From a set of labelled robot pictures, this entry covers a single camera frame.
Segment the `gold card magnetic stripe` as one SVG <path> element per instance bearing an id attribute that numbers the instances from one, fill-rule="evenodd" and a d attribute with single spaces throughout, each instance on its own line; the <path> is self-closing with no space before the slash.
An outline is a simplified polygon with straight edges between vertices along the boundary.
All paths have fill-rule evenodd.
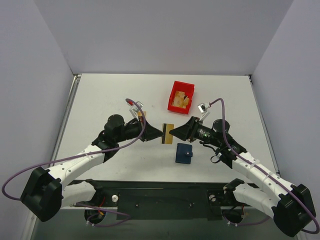
<path id="1" fill-rule="evenodd" d="M 172 145 L 173 144 L 173 136 L 170 134 L 170 131 L 175 128 L 174 124 L 171 123 L 163 123 L 162 124 L 162 132 L 163 136 L 161 137 L 161 144 L 163 145 Z"/>

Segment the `blue leather card holder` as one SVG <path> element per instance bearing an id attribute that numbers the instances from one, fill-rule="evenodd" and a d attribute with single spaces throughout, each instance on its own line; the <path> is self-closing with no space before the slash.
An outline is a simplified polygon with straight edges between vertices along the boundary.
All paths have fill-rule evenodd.
<path id="1" fill-rule="evenodd" d="M 178 143 L 176 146 L 175 163 L 190 165 L 193 157 L 191 144 Z"/>

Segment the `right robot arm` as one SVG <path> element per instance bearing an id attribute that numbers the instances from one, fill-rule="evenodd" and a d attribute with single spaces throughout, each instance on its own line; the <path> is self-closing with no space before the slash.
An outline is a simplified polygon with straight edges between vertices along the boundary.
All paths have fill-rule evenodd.
<path id="1" fill-rule="evenodd" d="M 306 232 L 310 222 L 316 222 L 316 211 L 310 190 L 303 184 L 294 185 L 284 180 L 253 157 L 229 135 L 230 124 L 217 119 L 206 127 L 198 117 L 191 117 L 170 134 L 182 141 L 196 140 L 212 148 L 219 162 L 242 174 L 257 187 L 241 179 L 234 179 L 224 186 L 223 198 L 230 205 L 244 203 L 273 219 L 275 225 L 287 236 Z"/>

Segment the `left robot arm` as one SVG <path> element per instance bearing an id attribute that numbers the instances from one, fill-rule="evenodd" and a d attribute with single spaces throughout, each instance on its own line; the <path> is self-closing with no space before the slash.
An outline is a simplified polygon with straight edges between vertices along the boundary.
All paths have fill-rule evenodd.
<path id="1" fill-rule="evenodd" d="M 119 114 L 111 115 L 97 138 L 72 160 L 64 160 L 47 169 L 34 169 L 24 187 L 20 201 L 39 220 L 50 220 L 63 207 L 63 190 L 91 168 L 105 163 L 117 152 L 120 142 L 138 139 L 148 142 L 163 136 L 163 132 L 142 117 L 128 123 Z"/>

